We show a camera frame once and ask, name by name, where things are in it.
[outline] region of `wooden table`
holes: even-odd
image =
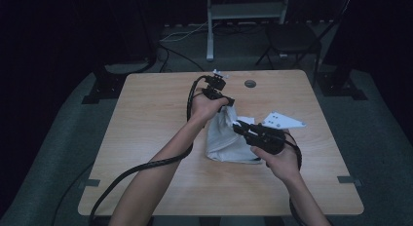
[[[339,183],[349,172],[325,121],[306,74],[301,70],[229,71],[223,93],[233,97],[238,115],[260,122],[273,110],[303,121],[291,129],[303,155],[302,175],[325,214],[353,215],[363,205],[353,183]],[[88,215],[123,171],[148,162],[186,121],[194,80],[211,73],[132,74],[119,97],[96,157],[79,212]],[[247,88],[254,80],[255,88]],[[200,82],[200,87],[207,84]],[[221,163],[205,155],[207,130],[177,173],[154,215],[290,215],[288,193],[264,164]],[[101,204],[97,215],[111,215],[134,174]]]

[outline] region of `gray carpet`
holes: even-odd
[[[315,27],[320,32],[324,26]],[[165,33],[194,27],[169,28]],[[206,61],[207,35],[191,35],[182,41],[163,43],[198,63],[203,69],[221,71],[270,69],[267,59],[255,66],[255,61],[267,47],[262,28],[246,33],[215,35],[215,60]],[[333,32],[323,40],[325,54]],[[167,52],[159,49],[159,59],[147,72],[159,72]],[[279,69],[291,64],[288,60],[272,57]],[[301,62],[309,79],[312,77],[313,56]],[[139,68],[136,64],[107,66],[114,72]],[[322,65],[320,71],[331,71]],[[166,72],[199,71],[181,56],[169,53]],[[368,100],[353,100],[348,96],[326,97],[319,87],[315,94],[336,139],[350,174],[360,181],[357,187],[365,211],[358,216],[329,216],[335,225],[413,225],[413,147],[408,142],[392,113],[380,97],[368,73],[354,70],[351,79]],[[70,183],[94,161],[116,99],[101,100],[99,104],[81,104],[94,83],[88,76],[73,91],[61,107],[55,123],[12,206],[0,225],[51,225],[56,206]],[[77,206],[83,190],[79,188],[88,178],[88,169],[76,181],[64,198],[56,215],[55,225],[87,225],[87,218],[79,215]],[[286,225],[296,225],[291,217]],[[156,217],[154,225],[198,225],[194,217]],[[264,225],[260,217],[225,217],[221,225]]]

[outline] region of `dark background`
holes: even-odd
[[[312,0],[309,19],[328,1]],[[324,60],[369,72],[410,141],[412,9],[413,0],[352,0]],[[154,58],[160,27],[203,23],[206,10],[207,0],[0,0],[1,215],[73,89],[105,64]]]

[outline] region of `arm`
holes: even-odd
[[[163,160],[182,154],[198,133],[228,99],[209,100],[203,94],[192,104],[191,119],[177,132],[151,161]],[[109,225],[146,225],[163,198],[179,166],[179,162],[140,171],[125,190],[117,204]]]
[[[295,144],[291,137],[288,136],[287,140]],[[298,215],[307,225],[330,225],[307,188],[298,169],[295,152],[290,146],[285,145],[278,155],[271,155],[258,147],[251,147],[251,150],[266,161],[273,174],[284,183]]]

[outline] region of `gray cloth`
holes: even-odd
[[[233,122],[237,120],[254,123],[254,118],[238,117],[235,106],[224,106],[216,113],[207,131],[206,155],[215,161],[260,164],[244,137],[233,131]]]

